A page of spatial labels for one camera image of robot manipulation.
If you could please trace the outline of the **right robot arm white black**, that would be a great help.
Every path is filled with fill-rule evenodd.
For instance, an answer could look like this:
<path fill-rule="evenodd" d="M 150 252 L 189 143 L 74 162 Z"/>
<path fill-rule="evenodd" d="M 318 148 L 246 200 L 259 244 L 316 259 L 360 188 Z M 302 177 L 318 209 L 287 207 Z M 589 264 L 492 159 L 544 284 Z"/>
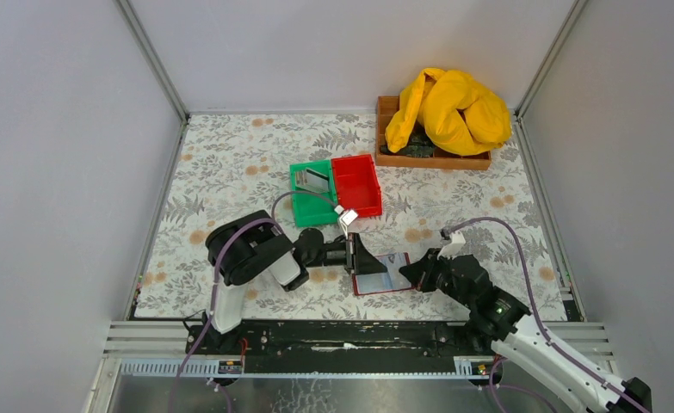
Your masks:
<path fill-rule="evenodd" d="M 429 250 L 399 272 L 421 292 L 440 291 L 469 310 L 467 327 L 575 412 L 650 412 L 650 387 L 621 379 L 554 334 L 519 299 L 492 283 L 474 256 Z"/>

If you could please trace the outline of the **green plastic bin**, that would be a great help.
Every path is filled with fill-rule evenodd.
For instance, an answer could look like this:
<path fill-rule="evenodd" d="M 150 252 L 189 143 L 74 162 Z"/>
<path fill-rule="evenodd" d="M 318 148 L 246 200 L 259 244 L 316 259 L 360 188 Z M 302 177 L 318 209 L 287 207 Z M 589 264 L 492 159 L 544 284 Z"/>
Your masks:
<path fill-rule="evenodd" d="M 330 191 L 326 194 L 294 194 L 292 205 L 295 224 L 299 228 L 336 224 L 337 214 L 334 208 L 337 204 L 337 191 L 333 181 L 331 161 L 329 159 L 307 163 L 294 163 L 289 166 L 290 186 L 292 190 L 305 191 L 296 188 L 294 172 L 310 168 L 330 178 Z"/>

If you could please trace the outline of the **blue card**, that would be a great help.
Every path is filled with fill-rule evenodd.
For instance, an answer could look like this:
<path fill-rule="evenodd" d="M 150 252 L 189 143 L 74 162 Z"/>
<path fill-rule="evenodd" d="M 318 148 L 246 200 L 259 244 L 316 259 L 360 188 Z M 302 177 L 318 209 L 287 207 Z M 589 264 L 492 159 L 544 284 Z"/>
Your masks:
<path fill-rule="evenodd" d="M 391 276 L 400 275 L 399 270 L 410 264 L 410 258 L 405 252 L 378 256 L 378 260 L 386 267 Z"/>

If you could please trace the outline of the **red leather card holder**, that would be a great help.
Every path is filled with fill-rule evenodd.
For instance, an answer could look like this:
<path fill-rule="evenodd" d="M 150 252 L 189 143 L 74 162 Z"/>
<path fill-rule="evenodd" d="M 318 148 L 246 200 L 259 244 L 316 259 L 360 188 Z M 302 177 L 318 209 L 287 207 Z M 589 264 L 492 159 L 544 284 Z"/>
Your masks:
<path fill-rule="evenodd" d="M 387 271 L 382 274 L 359 274 L 352 276 L 353 291 L 356 296 L 393 293 L 413 289 L 403 276 L 391 276 Z"/>

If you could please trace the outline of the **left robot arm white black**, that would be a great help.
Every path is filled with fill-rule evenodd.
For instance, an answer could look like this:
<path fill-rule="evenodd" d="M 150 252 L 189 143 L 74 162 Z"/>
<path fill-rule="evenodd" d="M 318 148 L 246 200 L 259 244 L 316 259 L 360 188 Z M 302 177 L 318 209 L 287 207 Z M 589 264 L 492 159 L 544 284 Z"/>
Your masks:
<path fill-rule="evenodd" d="M 349 231 L 357 212 L 335 207 L 343 234 L 327 243 L 315 228 L 302 231 L 292 241 L 264 210 L 222 225 L 205 242 L 213 266 L 214 287 L 205 328 L 225 334 L 238 327 L 247 285 L 269 274 L 287 292 L 309 280 L 309 268 L 342 266 L 349 274 L 378 274 L 386 265 L 363 245 L 360 235 Z"/>

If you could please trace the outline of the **red plastic bin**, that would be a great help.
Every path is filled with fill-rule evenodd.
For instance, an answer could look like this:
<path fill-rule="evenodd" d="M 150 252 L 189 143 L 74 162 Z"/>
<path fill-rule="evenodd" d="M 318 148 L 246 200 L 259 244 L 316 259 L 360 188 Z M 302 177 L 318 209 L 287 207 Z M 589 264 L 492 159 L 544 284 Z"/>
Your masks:
<path fill-rule="evenodd" d="M 342 207 L 355 210 L 360 218 L 383 214 L 381 187 L 371 155 L 332 158 L 331 167 Z"/>

